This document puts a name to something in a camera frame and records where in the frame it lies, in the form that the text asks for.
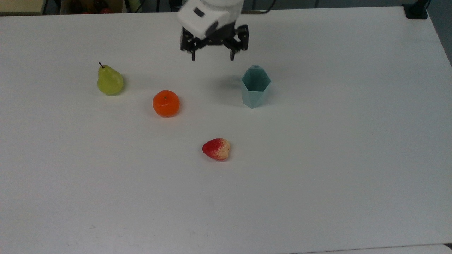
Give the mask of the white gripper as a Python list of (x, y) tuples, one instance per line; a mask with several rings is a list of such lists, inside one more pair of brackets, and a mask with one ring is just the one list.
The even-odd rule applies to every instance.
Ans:
[[(188, 0), (178, 11), (178, 21), (183, 27), (180, 50), (191, 54), (191, 60), (195, 61), (196, 51), (212, 43), (207, 37), (235, 22), (241, 11), (242, 0)], [(222, 40), (230, 50), (231, 61), (236, 53), (247, 50), (249, 45), (249, 26), (234, 26)]]

